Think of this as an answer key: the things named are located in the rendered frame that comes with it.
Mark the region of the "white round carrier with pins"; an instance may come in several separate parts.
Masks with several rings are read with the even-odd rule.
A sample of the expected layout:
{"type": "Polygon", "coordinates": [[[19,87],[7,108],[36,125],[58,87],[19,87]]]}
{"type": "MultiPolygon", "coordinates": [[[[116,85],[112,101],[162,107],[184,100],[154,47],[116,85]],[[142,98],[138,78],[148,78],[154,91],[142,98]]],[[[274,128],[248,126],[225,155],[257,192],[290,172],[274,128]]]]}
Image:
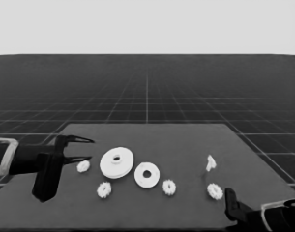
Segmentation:
{"type": "Polygon", "coordinates": [[[142,162],[134,171],[136,183],[144,188],[153,188],[160,179],[160,170],[152,162],[142,162]]]}

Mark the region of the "small white T-shaped piece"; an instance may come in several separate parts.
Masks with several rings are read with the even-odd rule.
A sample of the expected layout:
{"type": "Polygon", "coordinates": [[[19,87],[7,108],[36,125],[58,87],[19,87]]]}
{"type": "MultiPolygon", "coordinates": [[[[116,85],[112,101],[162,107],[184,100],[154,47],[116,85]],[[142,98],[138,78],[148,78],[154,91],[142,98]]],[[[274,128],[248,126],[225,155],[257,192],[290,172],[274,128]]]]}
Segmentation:
{"type": "Polygon", "coordinates": [[[207,157],[206,171],[209,172],[212,169],[214,169],[216,166],[217,166],[216,161],[214,160],[214,158],[211,155],[209,155],[207,157]]]}

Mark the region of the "small white toothed gear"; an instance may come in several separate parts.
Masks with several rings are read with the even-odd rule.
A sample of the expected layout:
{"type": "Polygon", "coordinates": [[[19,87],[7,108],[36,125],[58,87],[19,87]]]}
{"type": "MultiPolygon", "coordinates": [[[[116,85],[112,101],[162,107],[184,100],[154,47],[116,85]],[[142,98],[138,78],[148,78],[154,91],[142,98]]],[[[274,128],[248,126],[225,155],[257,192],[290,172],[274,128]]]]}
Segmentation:
{"type": "Polygon", "coordinates": [[[223,191],[217,184],[209,184],[207,187],[208,194],[215,200],[220,200],[223,197],[223,191]]]}
{"type": "Polygon", "coordinates": [[[89,168],[90,168],[90,162],[88,160],[81,161],[76,167],[79,173],[86,172],[89,170],[89,168]]]}
{"type": "Polygon", "coordinates": [[[112,192],[110,182],[102,182],[97,188],[97,195],[99,198],[107,198],[112,192]]]}
{"type": "Polygon", "coordinates": [[[168,196],[174,195],[176,192],[176,184],[172,180],[165,180],[162,183],[162,190],[168,196]]]}

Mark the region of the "large thick white disc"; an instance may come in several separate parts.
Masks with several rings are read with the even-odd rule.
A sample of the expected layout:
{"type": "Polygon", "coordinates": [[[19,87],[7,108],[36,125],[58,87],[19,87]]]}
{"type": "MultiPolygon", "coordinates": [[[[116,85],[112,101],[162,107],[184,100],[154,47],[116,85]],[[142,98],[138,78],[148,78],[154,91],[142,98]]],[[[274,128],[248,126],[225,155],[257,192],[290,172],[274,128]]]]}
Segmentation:
{"type": "Polygon", "coordinates": [[[100,160],[100,170],[105,177],[118,179],[126,176],[133,168],[133,152],[126,147],[108,150],[100,160]]]}

